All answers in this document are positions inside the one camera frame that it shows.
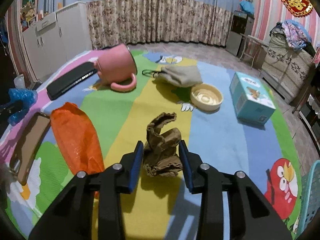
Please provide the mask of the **blue bubble wrap ball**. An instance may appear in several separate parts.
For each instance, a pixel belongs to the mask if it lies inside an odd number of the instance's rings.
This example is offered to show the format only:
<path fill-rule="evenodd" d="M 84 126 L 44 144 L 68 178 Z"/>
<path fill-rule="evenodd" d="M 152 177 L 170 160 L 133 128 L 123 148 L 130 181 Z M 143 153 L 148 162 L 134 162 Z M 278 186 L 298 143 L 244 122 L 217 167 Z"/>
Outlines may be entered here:
<path fill-rule="evenodd" d="M 10 103 L 7 106 L 9 112 L 8 123 L 17 125 L 29 112 L 31 106 L 37 101 L 37 91 L 26 88 L 9 89 Z"/>

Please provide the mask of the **brown paper scrap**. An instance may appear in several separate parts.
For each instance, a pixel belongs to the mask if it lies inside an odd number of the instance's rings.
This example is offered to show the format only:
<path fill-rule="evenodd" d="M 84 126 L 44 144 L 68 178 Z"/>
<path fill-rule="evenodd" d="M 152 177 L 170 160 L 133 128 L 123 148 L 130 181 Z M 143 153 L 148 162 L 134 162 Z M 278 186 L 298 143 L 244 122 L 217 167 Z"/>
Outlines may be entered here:
<path fill-rule="evenodd" d="M 176 113 L 161 113 L 146 128 L 146 143 L 143 152 L 143 168 L 150 177 L 176 177 L 183 165 L 177 154 L 182 136 L 174 127 L 165 132 L 162 128 L 174 122 Z"/>

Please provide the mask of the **black phone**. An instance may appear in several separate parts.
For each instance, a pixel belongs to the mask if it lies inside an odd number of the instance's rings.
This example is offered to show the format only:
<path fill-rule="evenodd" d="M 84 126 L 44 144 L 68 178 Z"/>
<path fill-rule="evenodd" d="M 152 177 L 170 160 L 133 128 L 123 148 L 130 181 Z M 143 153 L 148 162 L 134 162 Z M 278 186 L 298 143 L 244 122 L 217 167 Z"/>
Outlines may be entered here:
<path fill-rule="evenodd" d="M 48 97 L 52 101 L 56 100 L 96 72 L 93 62 L 84 62 L 50 83 L 47 86 Z"/>

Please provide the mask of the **brown leather wallet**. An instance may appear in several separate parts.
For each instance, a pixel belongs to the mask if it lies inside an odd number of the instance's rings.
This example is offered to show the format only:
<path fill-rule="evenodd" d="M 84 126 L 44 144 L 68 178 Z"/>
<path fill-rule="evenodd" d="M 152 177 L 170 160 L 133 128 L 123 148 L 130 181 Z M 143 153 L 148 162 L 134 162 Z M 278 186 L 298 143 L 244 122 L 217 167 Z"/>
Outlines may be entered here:
<path fill-rule="evenodd" d="M 27 184 L 35 155 L 50 128 L 50 117 L 43 113 L 35 113 L 22 131 L 10 159 L 10 171 L 22 185 Z"/>

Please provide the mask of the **turquoise plastic laundry basket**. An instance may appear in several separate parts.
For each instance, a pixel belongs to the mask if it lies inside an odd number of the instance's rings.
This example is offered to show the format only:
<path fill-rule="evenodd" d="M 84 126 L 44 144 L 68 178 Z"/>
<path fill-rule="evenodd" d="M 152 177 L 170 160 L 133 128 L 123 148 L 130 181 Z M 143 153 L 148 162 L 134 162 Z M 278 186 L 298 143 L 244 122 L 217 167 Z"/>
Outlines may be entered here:
<path fill-rule="evenodd" d="M 319 210 L 319 160 L 316 160 L 308 174 L 302 177 L 302 206 L 296 239 L 306 232 Z"/>

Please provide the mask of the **colourful cartoon play mat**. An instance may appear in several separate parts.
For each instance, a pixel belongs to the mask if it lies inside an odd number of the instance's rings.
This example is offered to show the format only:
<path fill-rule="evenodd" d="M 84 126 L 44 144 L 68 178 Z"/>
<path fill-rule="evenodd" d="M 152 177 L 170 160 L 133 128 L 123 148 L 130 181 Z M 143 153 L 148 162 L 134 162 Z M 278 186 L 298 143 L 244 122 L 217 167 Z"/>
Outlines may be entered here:
<path fill-rule="evenodd" d="M 268 87 L 263 99 L 272 101 L 276 110 L 264 126 L 240 121 L 236 117 L 229 86 L 234 71 L 204 62 L 169 56 L 166 63 L 186 66 L 197 64 L 204 83 L 214 85 L 224 100 L 217 112 L 206 113 L 186 103 L 187 89 L 165 83 L 156 84 L 141 74 L 143 69 L 159 70 L 165 64 L 156 63 L 159 53 L 133 51 L 138 67 L 137 88 L 129 93 L 117 93 L 100 87 L 93 75 L 57 100 L 50 101 L 45 82 L 38 89 L 38 101 L 30 111 L 49 115 L 66 102 L 76 104 L 90 118 L 97 132 L 105 167 L 120 161 L 131 152 L 138 140 L 146 142 L 146 127 L 161 113 L 177 114 L 177 119 L 164 126 L 163 131 L 177 127 L 191 152 L 201 156 L 217 170 L 234 174 L 243 170 L 264 194 L 267 192 L 266 170 L 276 171 L 276 164 L 290 161 L 296 175 L 294 186 L 298 193 L 289 197 L 289 204 L 280 200 L 277 189 L 274 203 L 295 239 L 301 207 L 301 176 L 298 158 L 287 123 Z M 50 129 L 36 154 L 27 184 L 21 186 L 8 174 L 7 208 L 10 220 L 28 237 L 41 215 L 73 177 L 63 159 Z M 150 178 L 142 169 L 136 190 L 121 196 L 125 229 L 128 239 L 196 239 L 201 195 L 190 194 L 184 185 L 183 174 L 177 177 Z"/>

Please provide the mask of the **white cupboard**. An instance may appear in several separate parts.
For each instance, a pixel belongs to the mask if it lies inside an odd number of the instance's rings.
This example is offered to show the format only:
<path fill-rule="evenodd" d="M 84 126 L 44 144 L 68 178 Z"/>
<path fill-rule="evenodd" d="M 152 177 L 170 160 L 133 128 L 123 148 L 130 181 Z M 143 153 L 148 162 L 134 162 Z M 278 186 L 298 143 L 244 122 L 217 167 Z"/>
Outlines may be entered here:
<path fill-rule="evenodd" d="M 74 2 L 31 24 L 23 42 L 35 79 L 47 80 L 73 57 L 92 49 L 86 3 Z"/>

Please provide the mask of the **low tv cabinet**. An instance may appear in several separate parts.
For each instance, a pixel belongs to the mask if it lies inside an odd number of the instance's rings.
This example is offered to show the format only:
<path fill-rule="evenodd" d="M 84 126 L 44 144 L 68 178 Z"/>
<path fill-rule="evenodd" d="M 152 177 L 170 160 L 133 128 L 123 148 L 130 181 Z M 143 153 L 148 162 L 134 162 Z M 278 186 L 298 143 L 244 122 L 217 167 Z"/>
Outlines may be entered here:
<path fill-rule="evenodd" d="M 298 117 L 307 128 L 310 137 L 319 153 L 319 100 L 309 94 L 306 102 L 302 105 Z"/>

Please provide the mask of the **pink mug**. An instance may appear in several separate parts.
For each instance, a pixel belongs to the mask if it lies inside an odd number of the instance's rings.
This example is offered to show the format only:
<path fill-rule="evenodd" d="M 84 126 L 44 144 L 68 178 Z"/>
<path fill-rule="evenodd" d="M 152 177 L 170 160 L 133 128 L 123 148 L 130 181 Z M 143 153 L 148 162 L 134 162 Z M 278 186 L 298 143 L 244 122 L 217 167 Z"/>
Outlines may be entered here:
<path fill-rule="evenodd" d="M 93 62 L 103 85 L 116 92 L 130 92 L 137 86 L 137 66 L 125 44 L 104 50 Z"/>

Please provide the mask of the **cabinet with patterned cover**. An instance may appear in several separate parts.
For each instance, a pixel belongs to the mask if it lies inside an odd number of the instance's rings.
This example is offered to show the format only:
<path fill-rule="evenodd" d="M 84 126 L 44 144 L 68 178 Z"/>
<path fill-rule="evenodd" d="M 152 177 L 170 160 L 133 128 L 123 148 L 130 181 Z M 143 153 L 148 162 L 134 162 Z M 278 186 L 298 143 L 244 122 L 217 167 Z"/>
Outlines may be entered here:
<path fill-rule="evenodd" d="M 294 51 L 281 34 L 272 34 L 261 76 L 291 106 L 297 106 L 315 73 L 312 57 L 304 50 Z"/>

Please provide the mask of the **grey cloth pouch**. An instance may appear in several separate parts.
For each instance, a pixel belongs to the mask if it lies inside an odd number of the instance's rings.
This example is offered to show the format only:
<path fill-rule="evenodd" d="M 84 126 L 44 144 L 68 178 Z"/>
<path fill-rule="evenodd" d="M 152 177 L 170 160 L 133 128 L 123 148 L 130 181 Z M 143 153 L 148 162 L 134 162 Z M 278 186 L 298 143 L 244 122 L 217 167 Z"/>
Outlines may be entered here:
<path fill-rule="evenodd" d="M 168 65 L 162 67 L 159 71 L 142 70 L 142 74 L 154 78 L 157 83 L 168 83 L 180 88 L 193 87 L 203 83 L 197 66 Z"/>

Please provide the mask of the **small folding table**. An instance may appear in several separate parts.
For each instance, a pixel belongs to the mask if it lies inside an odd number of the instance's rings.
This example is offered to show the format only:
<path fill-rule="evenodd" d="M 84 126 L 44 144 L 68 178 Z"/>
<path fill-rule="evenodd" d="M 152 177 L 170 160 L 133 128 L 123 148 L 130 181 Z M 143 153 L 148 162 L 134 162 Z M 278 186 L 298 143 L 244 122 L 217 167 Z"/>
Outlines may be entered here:
<path fill-rule="evenodd" d="M 250 58 L 252 60 L 251 61 L 251 69 L 252 69 L 254 61 L 259 54 L 259 51 L 263 47 L 268 48 L 269 43 L 264 40 L 260 40 L 259 38 L 256 38 L 254 36 L 245 35 L 245 34 L 241 35 L 241 40 L 244 42 L 244 46 L 242 48 L 242 52 L 240 53 L 239 61 L 243 60 L 244 57 Z"/>

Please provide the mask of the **blue and floral curtain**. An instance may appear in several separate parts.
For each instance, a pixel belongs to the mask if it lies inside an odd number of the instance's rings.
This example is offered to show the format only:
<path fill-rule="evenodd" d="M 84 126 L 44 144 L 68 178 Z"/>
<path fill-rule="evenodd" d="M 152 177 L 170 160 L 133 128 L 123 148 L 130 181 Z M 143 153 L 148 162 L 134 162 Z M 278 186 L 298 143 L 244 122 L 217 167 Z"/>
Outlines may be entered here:
<path fill-rule="evenodd" d="M 201 42 L 224 46 L 239 0 L 37 0 L 53 12 L 82 1 L 93 48 L 119 43 Z"/>

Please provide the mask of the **water dispenser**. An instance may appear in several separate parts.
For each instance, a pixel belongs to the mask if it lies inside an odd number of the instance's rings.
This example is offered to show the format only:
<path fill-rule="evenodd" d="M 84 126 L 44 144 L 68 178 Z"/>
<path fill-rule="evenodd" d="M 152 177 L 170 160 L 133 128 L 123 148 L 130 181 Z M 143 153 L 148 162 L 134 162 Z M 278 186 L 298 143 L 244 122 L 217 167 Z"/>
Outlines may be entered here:
<path fill-rule="evenodd" d="M 242 11 L 235 10 L 231 22 L 231 28 L 226 42 L 226 50 L 239 57 L 240 50 L 244 47 L 244 37 L 251 35 L 254 17 Z"/>

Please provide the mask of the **blue covered plant pot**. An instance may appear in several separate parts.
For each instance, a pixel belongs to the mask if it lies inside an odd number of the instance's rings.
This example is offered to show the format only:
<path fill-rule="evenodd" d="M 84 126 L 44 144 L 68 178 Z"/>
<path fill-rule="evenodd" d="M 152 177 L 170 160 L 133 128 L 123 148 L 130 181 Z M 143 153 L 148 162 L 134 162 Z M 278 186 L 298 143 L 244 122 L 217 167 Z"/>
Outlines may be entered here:
<path fill-rule="evenodd" d="M 245 12 L 245 13 L 253 16 L 253 15 L 254 15 L 253 0 L 242 0 L 242 1 L 240 2 L 240 9 L 241 9 L 243 12 Z"/>

